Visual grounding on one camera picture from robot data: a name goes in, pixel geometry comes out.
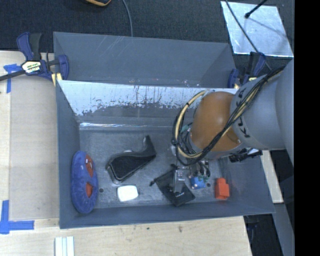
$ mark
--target gray bin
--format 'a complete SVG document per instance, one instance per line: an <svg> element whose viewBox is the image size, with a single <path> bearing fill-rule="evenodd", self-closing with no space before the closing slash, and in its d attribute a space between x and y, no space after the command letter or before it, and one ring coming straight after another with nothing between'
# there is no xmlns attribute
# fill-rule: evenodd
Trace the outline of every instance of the gray bin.
<svg viewBox="0 0 320 256"><path fill-rule="evenodd" d="M91 48L82 54L81 49L89 46ZM228 158L210 161L208 183L211 186L192 190L196 198L180 207L171 205L157 185L149 186L154 178L169 171L170 164L176 163L170 140L180 107L201 88L226 90L229 73L234 68L228 44L55 33L54 49L56 55L69 57L68 79L73 80L56 85L60 228L274 212L258 157L240 163L231 163ZM116 92L114 100L105 97L111 92ZM187 113L186 123L192 120L196 105ZM120 202L116 195L119 185L112 182L106 163L113 154L141 150L146 135L150 136L157 156L124 181L126 185L137 186L139 197ZM89 214L77 212L71 200L71 164L78 150L86 151L95 162L101 189L95 208ZM187 169L185 175L190 188ZM230 187L226 201L214 196L215 179L219 177L225 177Z"/></svg>

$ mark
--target black cord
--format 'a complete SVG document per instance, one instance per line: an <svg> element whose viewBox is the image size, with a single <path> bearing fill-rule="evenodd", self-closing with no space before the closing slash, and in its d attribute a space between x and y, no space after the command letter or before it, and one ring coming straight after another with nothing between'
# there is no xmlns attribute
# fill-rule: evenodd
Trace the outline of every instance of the black cord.
<svg viewBox="0 0 320 256"><path fill-rule="evenodd" d="M259 53L259 50L257 49L257 47L254 45L254 43L251 41L251 39L249 38L249 36L247 35L245 29L241 26L239 20L237 19L234 11L231 9L231 6L229 5L228 0L225 0L226 5L228 6L233 18L235 19L236 23L239 25L240 29L242 30L243 34L245 35L245 37L248 39L249 43L252 45L252 47L254 48L254 50ZM267 63L267 60L265 61L265 65L266 67L271 71L272 68L269 66L269 64Z"/></svg>
<svg viewBox="0 0 320 256"><path fill-rule="evenodd" d="M133 37L133 36L134 36L134 30L133 30L133 27L132 27L132 20L131 20L130 11L129 11L129 8L128 8L128 6L127 6L126 0L122 0L122 2L123 2L123 4L124 4L124 7L125 7L125 9L126 9L126 12L128 13L129 22L130 22L131 36Z"/></svg>

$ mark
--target white eraser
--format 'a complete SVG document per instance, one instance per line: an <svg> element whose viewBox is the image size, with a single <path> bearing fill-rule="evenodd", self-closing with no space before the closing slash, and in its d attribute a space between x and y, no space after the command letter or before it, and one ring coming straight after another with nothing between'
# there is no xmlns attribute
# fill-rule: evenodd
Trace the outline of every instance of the white eraser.
<svg viewBox="0 0 320 256"><path fill-rule="evenodd" d="M120 186L116 192L120 202L129 201L138 197L138 190L134 185Z"/></svg>

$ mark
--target blue plush toy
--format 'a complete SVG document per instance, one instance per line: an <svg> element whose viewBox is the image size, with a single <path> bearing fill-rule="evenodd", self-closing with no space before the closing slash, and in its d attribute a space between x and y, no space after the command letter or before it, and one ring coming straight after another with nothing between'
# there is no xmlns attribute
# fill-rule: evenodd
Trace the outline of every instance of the blue plush toy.
<svg viewBox="0 0 320 256"><path fill-rule="evenodd" d="M71 199L74 207L82 214L90 213L98 196L98 177L91 157L77 151L72 159Z"/></svg>

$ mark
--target orange block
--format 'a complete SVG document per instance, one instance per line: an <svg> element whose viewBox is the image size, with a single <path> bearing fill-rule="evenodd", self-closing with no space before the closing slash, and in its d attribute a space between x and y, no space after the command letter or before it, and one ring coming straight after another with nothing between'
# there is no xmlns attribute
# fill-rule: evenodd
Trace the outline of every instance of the orange block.
<svg viewBox="0 0 320 256"><path fill-rule="evenodd" d="M225 178L218 178L214 187L215 198L226 200L230 197L229 185Z"/></svg>

